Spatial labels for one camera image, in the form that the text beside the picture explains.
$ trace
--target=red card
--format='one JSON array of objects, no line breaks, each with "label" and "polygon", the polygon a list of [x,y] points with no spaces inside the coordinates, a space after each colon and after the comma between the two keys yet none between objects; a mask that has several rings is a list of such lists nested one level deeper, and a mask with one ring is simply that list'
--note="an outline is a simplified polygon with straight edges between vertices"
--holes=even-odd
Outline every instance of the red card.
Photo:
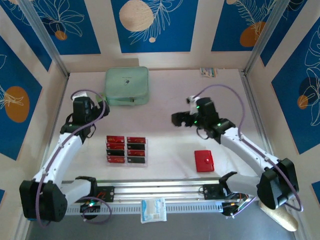
[{"label": "red card", "polygon": [[106,149],[109,150],[125,150],[125,144],[124,143],[107,143]]},{"label": "red card", "polygon": [[128,156],[130,157],[145,157],[145,151],[144,150],[128,150],[127,151]]},{"label": "red card", "polygon": [[113,144],[124,144],[125,143],[125,137],[124,136],[106,136],[106,141],[108,143]]},{"label": "red card", "polygon": [[126,141],[130,144],[146,144],[145,137],[127,136]]},{"label": "red card", "polygon": [[106,159],[109,163],[113,164],[124,164],[125,163],[125,157],[124,156],[107,156]]},{"label": "red card", "polygon": [[214,159],[212,157],[211,151],[209,150],[194,151],[194,156],[195,156],[196,171],[198,173],[213,172],[215,170]]}]

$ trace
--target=gray floor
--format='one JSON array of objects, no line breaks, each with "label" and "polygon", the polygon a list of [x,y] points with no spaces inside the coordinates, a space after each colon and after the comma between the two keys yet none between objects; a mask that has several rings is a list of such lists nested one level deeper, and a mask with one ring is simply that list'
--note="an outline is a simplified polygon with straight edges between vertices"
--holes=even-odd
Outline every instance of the gray floor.
[{"label": "gray floor", "polygon": [[46,229],[32,222],[27,240],[294,240],[257,203],[235,219],[221,213],[168,214],[167,222],[141,224],[140,215],[114,215],[106,225],[66,216]]}]

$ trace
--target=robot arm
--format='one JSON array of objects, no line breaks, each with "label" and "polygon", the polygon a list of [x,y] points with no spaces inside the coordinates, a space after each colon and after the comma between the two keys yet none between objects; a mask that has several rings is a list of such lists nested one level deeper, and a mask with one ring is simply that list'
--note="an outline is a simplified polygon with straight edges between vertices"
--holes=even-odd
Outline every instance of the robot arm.
[{"label": "robot arm", "polygon": [[[41,179],[46,173],[39,197],[39,213],[42,220],[59,222],[65,216],[67,207],[82,197],[94,197],[97,191],[97,181],[93,177],[80,176],[71,184],[62,187],[62,180],[71,161],[84,144],[86,138],[92,137],[91,128],[95,125],[84,127],[88,123],[97,119],[102,113],[102,102],[95,106],[93,101],[85,95],[80,95],[73,99],[73,113],[70,114],[61,128],[60,136],[51,156],[33,177],[31,181],[24,180],[19,188],[24,216],[28,219],[36,218],[36,195]],[[105,103],[103,116],[110,112]],[[46,171],[50,162],[54,159],[49,170]]]},{"label": "robot arm", "polygon": [[276,209],[294,196],[283,176],[273,166],[276,165],[289,179],[296,192],[299,191],[294,164],[289,159],[279,160],[258,147],[226,118],[219,118],[214,103],[209,97],[189,97],[190,111],[172,114],[171,121],[180,127],[196,126],[203,129],[208,138],[215,139],[243,159],[257,174],[244,176],[229,172],[219,180],[227,195],[244,193],[258,196],[270,209]]}]

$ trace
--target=white tabletop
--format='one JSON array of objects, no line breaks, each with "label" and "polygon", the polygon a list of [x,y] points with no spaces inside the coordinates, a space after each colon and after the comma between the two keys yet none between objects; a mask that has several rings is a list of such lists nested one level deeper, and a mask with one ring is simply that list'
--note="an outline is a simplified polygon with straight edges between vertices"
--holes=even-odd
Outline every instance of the white tabletop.
[{"label": "white tabletop", "polygon": [[[78,176],[90,176],[98,180],[185,179],[218,177],[230,171],[255,176],[253,170],[235,153],[213,139],[203,140],[198,137],[195,127],[175,127],[171,123],[171,114],[189,110],[187,97],[197,94],[210,84],[225,84],[236,90],[245,103],[246,118],[241,131],[262,147],[237,69],[219,69],[215,78],[203,78],[199,70],[152,70],[149,76],[149,102],[140,106],[111,106],[110,114],[96,123],[94,136],[85,140],[64,180],[74,180]],[[57,143],[66,117],[73,111],[70,95],[79,89],[103,92],[105,72],[71,73],[50,153]],[[95,101],[93,94],[88,95]],[[239,124],[241,105],[232,92],[216,87],[201,96],[211,97],[220,118]],[[107,163],[106,135],[146,137],[147,167],[110,166]],[[195,150],[211,150],[214,172],[196,171]]]}]

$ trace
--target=red card holder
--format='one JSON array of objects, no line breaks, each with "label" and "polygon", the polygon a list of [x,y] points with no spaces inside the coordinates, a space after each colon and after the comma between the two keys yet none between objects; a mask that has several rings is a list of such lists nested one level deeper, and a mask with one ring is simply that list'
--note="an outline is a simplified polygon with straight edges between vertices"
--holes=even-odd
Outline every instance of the red card holder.
[{"label": "red card holder", "polygon": [[214,159],[210,150],[194,151],[194,157],[196,171],[198,173],[213,172],[215,170]]}]

